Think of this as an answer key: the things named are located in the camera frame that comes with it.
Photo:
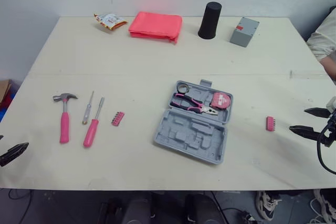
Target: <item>screwdriver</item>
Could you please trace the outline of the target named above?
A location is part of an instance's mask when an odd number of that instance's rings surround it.
[[[98,106],[98,111],[96,114],[96,117],[92,119],[90,127],[88,129],[88,132],[86,133],[85,140],[83,142],[84,147],[90,147],[93,143],[93,139],[95,139],[95,134],[97,131],[97,126],[98,126],[98,116],[101,110],[101,107],[103,106],[104,103],[104,97],[100,99],[99,106]]]
[[[82,124],[87,124],[88,123],[88,118],[89,118],[89,115],[90,115],[93,94],[94,94],[94,91],[92,92],[92,95],[90,97],[90,101],[89,101],[88,105],[86,106],[86,110],[85,110],[85,113],[84,113],[84,118],[83,118]]]

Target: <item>hammer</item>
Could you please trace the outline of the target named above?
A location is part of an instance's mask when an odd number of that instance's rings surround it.
[[[65,144],[69,142],[69,114],[67,103],[70,98],[77,99],[77,96],[75,96],[74,94],[63,93],[61,95],[55,95],[52,98],[55,102],[58,102],[60,100],[63,101],[63,113],[61,117],[61,137],[59,139],[59,142],[61,144]]]

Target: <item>hammer head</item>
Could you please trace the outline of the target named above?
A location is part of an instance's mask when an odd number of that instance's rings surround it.
[[[68,101],[70,98],[77,99],[77,96],[75,96],[74,94],[70,94],[70,93],[63,93],[61,95],[55,95],[52,98],[55,102],[58,102],[58,101],[64,101],[64,100]]]

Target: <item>gray box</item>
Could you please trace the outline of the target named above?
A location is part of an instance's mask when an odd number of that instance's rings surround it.
[[[242,47],[247,47],[258,25],[258,21],[243,17],[236,26],[230,42]]]

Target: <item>white sleeve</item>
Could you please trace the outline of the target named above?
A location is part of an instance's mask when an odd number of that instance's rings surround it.
[[[318,60],[336,50],[336,8],[325,18],[315,33],[312,33],[307,45]]]

